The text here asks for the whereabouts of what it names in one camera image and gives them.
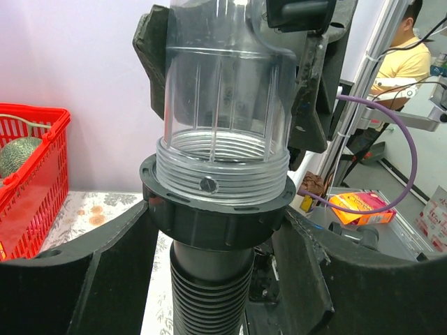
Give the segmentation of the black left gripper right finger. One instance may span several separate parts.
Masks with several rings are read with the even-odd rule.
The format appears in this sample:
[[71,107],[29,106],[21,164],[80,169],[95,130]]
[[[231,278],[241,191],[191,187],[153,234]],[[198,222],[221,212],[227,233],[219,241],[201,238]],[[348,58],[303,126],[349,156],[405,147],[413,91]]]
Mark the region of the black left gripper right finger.
[[285,334],[445,334],[446,257],[372,251],[297,211],[261,219],[272,239]]

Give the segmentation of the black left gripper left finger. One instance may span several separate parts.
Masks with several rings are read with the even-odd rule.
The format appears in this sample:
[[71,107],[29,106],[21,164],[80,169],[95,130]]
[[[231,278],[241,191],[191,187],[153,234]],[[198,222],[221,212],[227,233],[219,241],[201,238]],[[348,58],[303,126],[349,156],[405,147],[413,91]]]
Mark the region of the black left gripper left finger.
[[2,334],[139,334],[158,230],[141,201],[35,258],[1,263]]

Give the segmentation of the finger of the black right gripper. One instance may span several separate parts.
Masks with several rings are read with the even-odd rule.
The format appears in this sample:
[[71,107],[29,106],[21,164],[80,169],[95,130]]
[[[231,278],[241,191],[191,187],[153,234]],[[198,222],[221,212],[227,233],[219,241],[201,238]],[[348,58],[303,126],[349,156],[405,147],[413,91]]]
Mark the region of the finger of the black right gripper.
[[170,9],[153,5],[141,16],[132,45],[150,82],[151,108],[164,120],[166,92],[166,42]]
[[338,1],[328,30],[309,31],[299,56],[296,95],[289,134],[289,169],[296,171],[306,152],[322,153],[334,120],[335,96],[341,80],[357,1]]

